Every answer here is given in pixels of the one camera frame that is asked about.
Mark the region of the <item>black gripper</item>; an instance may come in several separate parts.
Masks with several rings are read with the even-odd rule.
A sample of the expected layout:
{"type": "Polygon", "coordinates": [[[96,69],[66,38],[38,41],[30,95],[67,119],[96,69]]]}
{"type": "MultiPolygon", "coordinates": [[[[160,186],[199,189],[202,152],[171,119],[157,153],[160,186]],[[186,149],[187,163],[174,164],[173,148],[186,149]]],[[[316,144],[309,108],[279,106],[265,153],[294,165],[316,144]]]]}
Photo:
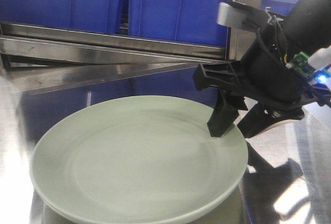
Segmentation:
{"type": "Polygon", "coordinates": [[[289,110],[320,101],[320,91],[295,69],[285,66],[300,52],[311,55],[317,50],[309,35],[296,32],[292,26],[275,23],[264,28],[253,22],[245,25],[255,31],[256,39],[240,62],[200,64],[193,74],[197,90],[219,89],[207,122],[211,137],[221,137],[239,116],[238,110],[248,109],[243,79],[246,95],[269,107],[289,110]]]}

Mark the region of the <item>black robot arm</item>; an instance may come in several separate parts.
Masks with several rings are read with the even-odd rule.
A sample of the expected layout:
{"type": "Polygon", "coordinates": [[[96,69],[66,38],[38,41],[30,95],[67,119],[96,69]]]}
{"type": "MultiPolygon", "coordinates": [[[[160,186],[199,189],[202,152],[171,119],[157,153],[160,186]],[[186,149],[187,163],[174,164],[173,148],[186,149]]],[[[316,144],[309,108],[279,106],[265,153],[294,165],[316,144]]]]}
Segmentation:
{"type": "Polygon", "coordinates": [[[196,89],[218,89],[207,122],[212,137],[247,109],[245,97],[256,101],[237,125],[245,138],[301,120],[307,104],[330,105],[321,80],[330,67],[330,0],[298,0],[285,17],[232,0],[220,4],[217,22],[252,32],[255,41],[240,60],[201,64],[193,75],[196,89]]]}

